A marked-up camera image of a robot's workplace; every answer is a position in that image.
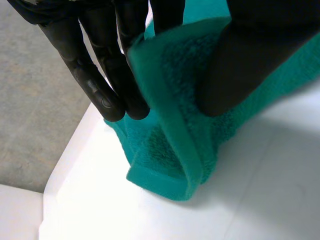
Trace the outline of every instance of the black finger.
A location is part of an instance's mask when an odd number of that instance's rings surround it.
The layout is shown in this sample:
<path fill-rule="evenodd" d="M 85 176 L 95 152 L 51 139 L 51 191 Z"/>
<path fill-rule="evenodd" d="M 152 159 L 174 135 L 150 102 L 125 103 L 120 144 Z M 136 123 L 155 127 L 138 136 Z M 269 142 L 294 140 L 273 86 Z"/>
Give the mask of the black finger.
<path fill-rule="evenodd" d="M 83 42 L 78 18 L 61 19 L 40 25 L 40 28 L 102 116 L 111 122 L 122 119 L 125 108 L 93 64 Z"/>
<path fill-rule="evenodd" d="M 118 45 L 115 9 L 112 4 L 90 8 L 80 16 L 97 59 L 126 112 L 135 120 L 144 119 L 150 109 L 142 97 L 126 57 Z"/>
<path fill-rule="evenodd" d="M 113 0 L 122 49 L 127 54 L 133 41 L 146 30 L 148 0 Z"/>
<path fill-rule="evenodd" d="M 241 103 L 319 31 L 316 17 L 306 21 L 296 12 L 289 21 L 291 4 L 283 2 L 229 1 L 232 22 L 222 32 L 206 76 L 196 88 L 197 104 L 204 114 L 218 116 Z"/>
<path fill-rule="evenodd" d="M 150 0 L 150 4 L 155 34 L 183 23 L 186 0 Z"/>

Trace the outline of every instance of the green towel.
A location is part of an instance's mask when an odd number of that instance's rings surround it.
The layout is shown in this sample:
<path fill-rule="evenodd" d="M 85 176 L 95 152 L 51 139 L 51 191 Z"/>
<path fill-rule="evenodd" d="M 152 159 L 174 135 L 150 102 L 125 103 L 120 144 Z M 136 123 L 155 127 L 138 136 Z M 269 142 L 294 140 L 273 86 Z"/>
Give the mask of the green towel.
<path fill-rule="evenodd" d="M 187 0 L 190 22 L 215 1 Z M 194 86 L 202 79 L 218 36 L 230 22 L 226 3 L 214 18 L 172 29 L 137 44 L 129 52 L 133 73 L 152 109 L 144 120 L 106 122 L 117 133 L 130 170 L 127 179 L 163 197 L 185 201 L 213 172 L 220 145 L 249 118 L 320 74 L 320 35 L 272 73 L 243 103 L 219 117 L 202 115 Z M 197 6 L 193 12 L 192 5 Z M 146 32 L 152 35 L 152 28 Z"/>

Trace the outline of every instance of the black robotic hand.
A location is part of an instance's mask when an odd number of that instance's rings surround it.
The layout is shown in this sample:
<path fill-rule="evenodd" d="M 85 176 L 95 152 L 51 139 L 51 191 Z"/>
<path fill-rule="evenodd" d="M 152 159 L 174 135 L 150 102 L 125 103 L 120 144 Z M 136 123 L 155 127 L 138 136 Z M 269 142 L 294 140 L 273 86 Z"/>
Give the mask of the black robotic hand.
<path fill-rule="evenodd" d="M 8 1 L 28 22 L 39 25 L 106 120 L 121 120 L 125 112 L 135 120 L 148 115 L 150 109 L 121 53 L 117 35 L 118 22 L 126 54 L 133 40 L 145 31 L 148 0 Z M 156 34 L 182 24 L 185 0 L 150 3 Z M 89 56 L 79 21 L 112 88 Z"/>
<path fill-rule="evenodd" d="M 145 31 L 148 0 L 8 0 L 39 24 L 102 116 L 125 112 L 143 119 L 149 107 L 117 42 L 126 54 Z M 185 0 L 150 0 L 155 33 L 182 24 Z M 199 109 L 218 116 L 241 103 L 264 79 L 320 30 L 319 0 L 227 0 L 232 21 L 222 32 L 204 79 L 196 86 Z M 113 90 L 93 64 L 78 20 Z"/>
<path fill-rule="evenodd" d="M 241 103 L 320 30 L 319 0 L 227 0 L 232 21 L 198 82 L 196 100 L 208 116 Z"/>

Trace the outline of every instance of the white table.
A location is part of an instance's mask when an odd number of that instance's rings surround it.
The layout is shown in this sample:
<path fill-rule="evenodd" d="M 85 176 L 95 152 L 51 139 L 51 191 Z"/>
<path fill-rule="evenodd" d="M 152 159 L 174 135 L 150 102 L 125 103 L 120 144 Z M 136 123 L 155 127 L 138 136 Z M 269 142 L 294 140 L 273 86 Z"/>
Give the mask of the white table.
<path fill-rule="evenodd" d="M 46 186 L 40 240 L 318 240 L 320 84 L 240 129 L 188 202 L 141 189 L 128 169 L 91 105 Z"/>

